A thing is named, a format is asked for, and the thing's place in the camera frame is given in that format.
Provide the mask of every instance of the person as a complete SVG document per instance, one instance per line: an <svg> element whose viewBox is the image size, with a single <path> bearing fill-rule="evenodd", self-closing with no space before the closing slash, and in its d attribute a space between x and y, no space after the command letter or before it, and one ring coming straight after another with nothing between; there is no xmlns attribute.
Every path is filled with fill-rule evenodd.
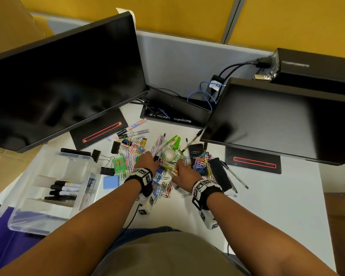
<svg viewBox="0 0 345 276"><path fill-rule="evenodd" d="M147 152L135 168L154 175L158 167ZM173 182L193 192L202 177L182 160L176 169ZM0 275L243 275L202 238L166 227L147 235L144 229L143 237L110 250L142 187L137 179L126 181L0 269ZM205 203L251 274L337 275L303 245L222 192L212 192ZM130 230L138 236L137 229Z"/></svg>

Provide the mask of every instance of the wrist strap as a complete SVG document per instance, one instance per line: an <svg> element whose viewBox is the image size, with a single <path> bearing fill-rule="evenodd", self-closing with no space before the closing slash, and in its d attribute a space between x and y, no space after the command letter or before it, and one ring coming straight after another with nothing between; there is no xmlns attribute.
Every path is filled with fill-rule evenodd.
<svg viewBox="0 0 345 276"><path fill-rule="evenodd" d="M202 209L209 210L207 207L207 198L213 193L224 193L220 185L210 179L198 180L193 186L192 203L199 211Z"/></svg>
<svg viewBox="0 0 345 276"><path fill-rule="evenodd" d="M152 191L152 171L148 168L135 168L129 176L125 179L124 182L127 182L131 179L136 179L139 181L140 185L142 186L140 193L142 193L145 197L148 197Z"/></svg>

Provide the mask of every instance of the tape roll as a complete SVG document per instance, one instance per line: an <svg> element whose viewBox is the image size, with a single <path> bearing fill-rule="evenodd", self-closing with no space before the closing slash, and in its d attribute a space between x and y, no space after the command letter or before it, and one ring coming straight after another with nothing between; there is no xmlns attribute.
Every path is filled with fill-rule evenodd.
<svg viewBox="0 0 345 276"><path fill-rule="evenodd" d="M167 162L171 162L175 159L176 153L172 148L166 148L164 151L164 158Z"/></svg>

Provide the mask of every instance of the purple cloth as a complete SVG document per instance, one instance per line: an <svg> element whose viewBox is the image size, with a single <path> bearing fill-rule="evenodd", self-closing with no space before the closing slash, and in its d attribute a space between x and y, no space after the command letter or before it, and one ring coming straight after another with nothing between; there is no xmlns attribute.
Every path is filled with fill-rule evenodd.
<svg viewBox="0 0 345 276"><path fill-rule="evenodd" d="M44 238L44 236L9 230L8 220L12 212L13 208L8 208L0 218L0 269Z"/></svg>

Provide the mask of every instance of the red light strip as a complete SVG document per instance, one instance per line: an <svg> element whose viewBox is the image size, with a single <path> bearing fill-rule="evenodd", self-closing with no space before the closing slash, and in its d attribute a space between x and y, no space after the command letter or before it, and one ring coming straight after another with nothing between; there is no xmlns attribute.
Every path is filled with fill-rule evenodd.
<svg viewBox="0 0 345 276"><path fill-rule="evenodd" d="M100 135L106 134L107 132L110 132L111 130L113 130L113 129L119 127L119 126L121 126L121 122L117 122L117 123L115 123L114 125L111 125L111 126L105 128L105 129L103 129L103 130L100 130L99 132L97 132L97 133L95 133L95 134L93 134L93 135L90 135L90 136L88 136L88 137L82 139L82 142L83 142L83 143L86 143L86 142L88 142L88 141L90 141L90 140L92 140L92 139L98 138Z"/></svg>
<svg viewBox="0 0 345 276"><path fill-rule="evenodd" d="M246 160L246 161L256 162L256 163L249 163L249 162L244 162L244 161L240 161L240 160ZM266 163L266 162L261 162L261 161L251 160L251 159L245 159L245 158L240 158L240 157L234 157L234 161L235 161L235 162L240 162L240 163L245 163L245 164L253 164L253 165L255 165L255 166L276 168L276 165L273 164L273 163ZM272 165L272 167L270 167L270 166L265 166L265 165L263 165L263 164L257 164L257 163L270 164L270 165Z"/></svg>

